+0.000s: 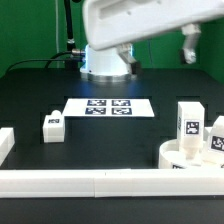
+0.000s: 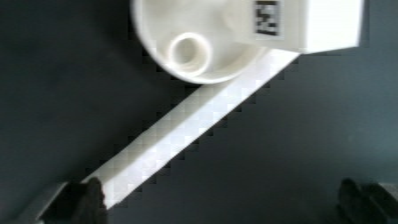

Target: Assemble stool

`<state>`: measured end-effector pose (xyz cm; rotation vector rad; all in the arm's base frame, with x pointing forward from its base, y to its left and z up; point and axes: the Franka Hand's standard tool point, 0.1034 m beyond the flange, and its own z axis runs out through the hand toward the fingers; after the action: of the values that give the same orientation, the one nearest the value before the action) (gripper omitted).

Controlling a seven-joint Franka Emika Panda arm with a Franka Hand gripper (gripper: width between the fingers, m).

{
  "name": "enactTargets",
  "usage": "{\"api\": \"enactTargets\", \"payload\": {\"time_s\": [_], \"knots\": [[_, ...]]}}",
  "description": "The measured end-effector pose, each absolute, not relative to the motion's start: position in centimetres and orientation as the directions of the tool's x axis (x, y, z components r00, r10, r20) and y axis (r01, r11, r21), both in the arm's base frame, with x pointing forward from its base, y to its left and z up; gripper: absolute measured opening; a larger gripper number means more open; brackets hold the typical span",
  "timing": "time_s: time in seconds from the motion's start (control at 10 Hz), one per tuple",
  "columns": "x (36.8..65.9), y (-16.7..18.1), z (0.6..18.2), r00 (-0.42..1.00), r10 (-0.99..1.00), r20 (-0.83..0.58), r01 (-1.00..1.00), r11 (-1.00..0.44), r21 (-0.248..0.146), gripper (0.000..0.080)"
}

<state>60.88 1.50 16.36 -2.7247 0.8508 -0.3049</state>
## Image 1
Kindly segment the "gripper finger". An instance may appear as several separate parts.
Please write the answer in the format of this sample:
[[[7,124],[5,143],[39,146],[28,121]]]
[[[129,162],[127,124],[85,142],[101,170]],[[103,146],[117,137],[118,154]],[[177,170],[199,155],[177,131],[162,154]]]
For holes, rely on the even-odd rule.
[[[196,46],[201,35],[199,24],[188,24],[182,27],[182,34],[185,36],[184,44],[180,50],[180,59],[183,64],[196,62]]]
[[[132,50],[133,48],[131,44],[122,44],[117,47],[117,53],[128,66],[129,73],[136,75],[138,73],[140,64],[132,55]]]

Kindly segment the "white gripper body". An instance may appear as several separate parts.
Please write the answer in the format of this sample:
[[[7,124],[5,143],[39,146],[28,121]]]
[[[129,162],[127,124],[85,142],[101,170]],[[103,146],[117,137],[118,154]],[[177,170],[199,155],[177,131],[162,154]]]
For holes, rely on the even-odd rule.
[[[86,38],[94,50],[134,43],[224,16],[224,0],[85,0]]]

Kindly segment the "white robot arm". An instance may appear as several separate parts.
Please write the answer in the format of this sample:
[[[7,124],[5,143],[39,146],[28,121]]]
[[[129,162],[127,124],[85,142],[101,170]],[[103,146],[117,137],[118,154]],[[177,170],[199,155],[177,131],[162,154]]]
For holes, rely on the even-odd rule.
[[[186,36],[181,57],[196,61],[200,24],[224,17],[224,0],[84,0],[87,39],[82,76],[119,82],[138,73],[132,44],[180,29]]]

